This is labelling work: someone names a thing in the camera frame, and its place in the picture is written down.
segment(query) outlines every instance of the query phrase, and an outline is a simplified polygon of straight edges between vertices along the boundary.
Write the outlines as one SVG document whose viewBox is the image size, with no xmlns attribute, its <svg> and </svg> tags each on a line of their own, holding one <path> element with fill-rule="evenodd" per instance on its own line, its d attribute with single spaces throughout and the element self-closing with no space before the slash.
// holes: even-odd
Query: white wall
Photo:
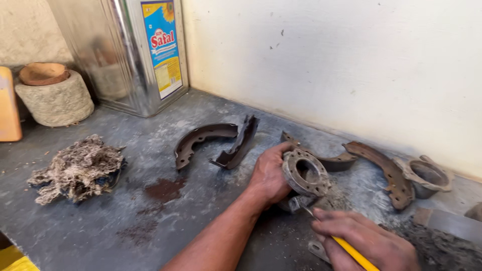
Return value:
<svg viewBox="0 0 482 271">
<path fill-rule="evenodd" d="M 46 0 L 0 0 L 0 66 L 72 61 Z"/>
<path fill-rule="evenodd" d="M 183 14 L 193 87 L 482 177 L 482 1 L 183 0 Z"/>
</svg>

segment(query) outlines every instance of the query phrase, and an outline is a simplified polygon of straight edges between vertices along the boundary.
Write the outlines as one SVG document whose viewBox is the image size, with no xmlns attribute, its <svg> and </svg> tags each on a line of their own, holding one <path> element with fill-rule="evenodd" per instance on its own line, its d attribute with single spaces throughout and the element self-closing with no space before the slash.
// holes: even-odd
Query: orange container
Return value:
<svg viewBox="0 0 482 271">
<path fill-rule="evenodd" d="M 21 138 L 12 72 L 7 67 L 0 67 L 0 141 L 18 141 Z"/>
</svg>

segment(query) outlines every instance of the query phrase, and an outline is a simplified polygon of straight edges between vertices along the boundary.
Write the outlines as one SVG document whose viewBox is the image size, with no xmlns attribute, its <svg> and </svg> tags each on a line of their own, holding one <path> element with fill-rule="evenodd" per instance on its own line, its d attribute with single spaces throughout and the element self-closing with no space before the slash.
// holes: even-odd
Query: safal label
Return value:
<svg viewBox="0 0 482 271">
<path fill-rule="evenodd" d="M 147 39 L 161 99 L 182 86 L 174 1 L 141 2 Z"/>
</svg>

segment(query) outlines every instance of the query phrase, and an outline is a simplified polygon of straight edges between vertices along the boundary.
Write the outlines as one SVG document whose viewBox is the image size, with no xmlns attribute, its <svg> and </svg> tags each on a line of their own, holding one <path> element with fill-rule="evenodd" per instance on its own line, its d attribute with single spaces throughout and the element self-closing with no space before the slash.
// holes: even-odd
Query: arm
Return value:
<svg viewBox="0 0 482 271">
<path fill-rule="evenodd" d="M 284 179 L 284 142 L 261 154 L 246 190 L 161 271 L 233 271 L 261 212 L 291 191 Z"/>
<path fill-rule="evenodd" d="M 361 214 L 321 209 L 313 211 L 311 225 L 335 271 L 363 271 L 331 236 L 345 239 L 380 271 L 420 271 L 414 246 Z"/>
</svg>

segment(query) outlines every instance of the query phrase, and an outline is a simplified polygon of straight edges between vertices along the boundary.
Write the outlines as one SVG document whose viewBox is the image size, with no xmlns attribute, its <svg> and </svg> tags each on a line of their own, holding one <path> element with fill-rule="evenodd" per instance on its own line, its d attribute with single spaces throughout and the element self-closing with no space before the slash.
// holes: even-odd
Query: concrete floor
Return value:
<svg viewBox="0 0 482 271">
<path fill-rule="evenodd" d="M 176 171 L 174 148 L 182 135 L 214 122 L 241 125 L 246 114 L 254 114 L 260 124 L 254 147 L 237 168 L 227 171 L 208 162 L 234 143 L 223 139 L 196 146 L 191 163 Z M 0 174 L 0 230 L 42 271 L 157 270 L 234 201 L 259 154 L 277 145 L 283 130 L 326 157 L 340 154 L 341 144 L 350 141 L 194 89 L 150 119 L 97 107 L 91 117 L 68 128 L 25 123 L 20 142 L 0 143 L 0 171 L 5 171 Z M 47 206 L 34 203 L 36 192 L 25 182 L 32 170 L 46 167 L 57 150 L 92 134 L 103 136 L 106 144 L 127 146 L 122 154 L 129 165 L 113 192 L 79 207 L 63 199 Z M 185 178 L 186 186 L 164 210 L 142 214 L 156 204 L 144 189 L 159 178 Z M 398 213 L 383 190 L 382 171 L 371 162 L 360 158 L 331 178 L 354 210 L 394 227 L 409 223 L 417 206 L 461 215 L 482 201 L 482 184 L 457 177 L 452 192 L 416 200 Z M 310 220 L 276 207 L 266 211 L 238 270 L 329 270 L 308 251 L 308 241 L 314 239 Z"/>
</svg>

